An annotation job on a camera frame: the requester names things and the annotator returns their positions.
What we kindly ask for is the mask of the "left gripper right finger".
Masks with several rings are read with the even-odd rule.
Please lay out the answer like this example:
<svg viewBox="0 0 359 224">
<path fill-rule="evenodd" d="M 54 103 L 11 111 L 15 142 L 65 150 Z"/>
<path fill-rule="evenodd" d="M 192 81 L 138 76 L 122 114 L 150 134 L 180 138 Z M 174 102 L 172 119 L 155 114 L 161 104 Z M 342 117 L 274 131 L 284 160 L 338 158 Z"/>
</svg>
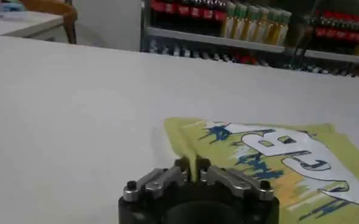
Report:
<svg viewBox="0 0 359 224">
<path fill-rule="evenodd" d="M 274 189 L 269 181 L 258 181 L 239 170 L 220 168 L 212 165 L 209 159 L 200 156 L 196 158 L 196 168 L 201 182 L 208 185 L 219 183 L 236 197 L 244 198 L 246 193 L 251 193 L 257 200 L 274 199 Z"/>
</svg>

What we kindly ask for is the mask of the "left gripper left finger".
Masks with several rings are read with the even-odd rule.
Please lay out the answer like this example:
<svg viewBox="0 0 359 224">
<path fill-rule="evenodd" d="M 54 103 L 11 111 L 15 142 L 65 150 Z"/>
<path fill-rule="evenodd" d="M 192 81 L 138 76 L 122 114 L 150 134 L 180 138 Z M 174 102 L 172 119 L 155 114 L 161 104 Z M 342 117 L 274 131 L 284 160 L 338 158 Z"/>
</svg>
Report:
<svg viewBox="0 0 359 224">
<path fill-rule="evenodd" d="M 186 157 L 176 159 L 170 168 L 155 168 L 137 181 L 128 181 L 123 189 L 123 200 L 136 202 L 144 195 L 158 199 L 175 198 L 178 201 L 193 200 L 193 184 L 190 183 L 190 162 Z"/>
</svg>

